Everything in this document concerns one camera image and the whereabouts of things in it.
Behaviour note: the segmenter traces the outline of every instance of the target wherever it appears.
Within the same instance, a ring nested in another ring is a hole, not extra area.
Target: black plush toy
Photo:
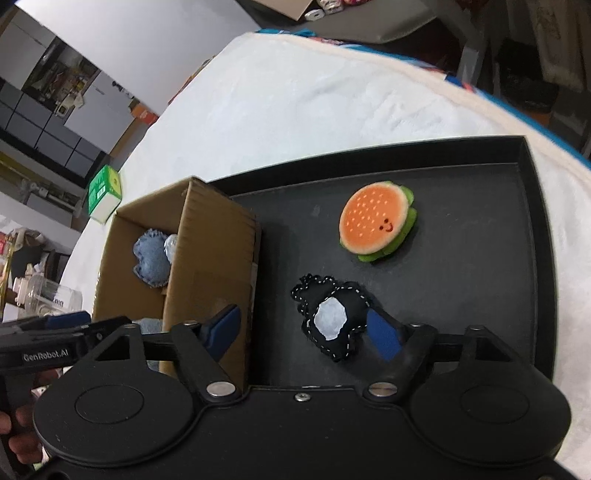
[[[307,274],[291,291],[304,316],[306,336],[335,362],[355,351],[355,334],[365,330],[371,300],[357,282]]]

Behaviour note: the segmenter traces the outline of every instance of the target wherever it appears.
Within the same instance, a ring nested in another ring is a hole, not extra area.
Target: table
[[[524,135],[556,255],[554,382],[573,422],[557,459],[591,477],[591,172],[534,126],[444,75],[293,35],[233,40],[177,96],[121,170],[124,203],[190,175],[211,181],[340,150],[479,135]],[[109,224],[82,233],[62,283],[92,311]]]

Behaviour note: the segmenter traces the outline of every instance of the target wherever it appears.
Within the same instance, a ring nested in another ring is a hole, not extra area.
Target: black tray
[[[360,187],[412,189],[418,219],[402,247],[373,264],[339,245],[338,221]],[[306,158],[213,182],[262,226],[249,382],[366,385],[384,366],[364,339],[335,364],[302,333],[290,298],[308,272],[363,284],[404,323],[440,333],[482,324],[551,378],[556,291],[550,233],[521,137],[429,141]]]

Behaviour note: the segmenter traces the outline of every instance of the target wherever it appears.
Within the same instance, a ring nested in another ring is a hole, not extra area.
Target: blue denim plush toy
[[[134,244],[134,255],[138,264],[134,273],[150,287],[164,287],[170,276],[170,262],[164,251],[168,235],[151,228]]]

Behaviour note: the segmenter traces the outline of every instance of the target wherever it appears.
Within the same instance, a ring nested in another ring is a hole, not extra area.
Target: hand
[[[56,370],[40,372],[35,378],[35,388],[49,385],[58,376]],[[43,458],[41,442],[33,429],[33,404],[17,408],[14,415],[17,422],[29,431],[11,437],[8,440],[8,447],[17,456],[18,461],[25,465],[41,462]],[[10,416],[0,411],[0,434],[8,435],[11,430],[12,420]]]

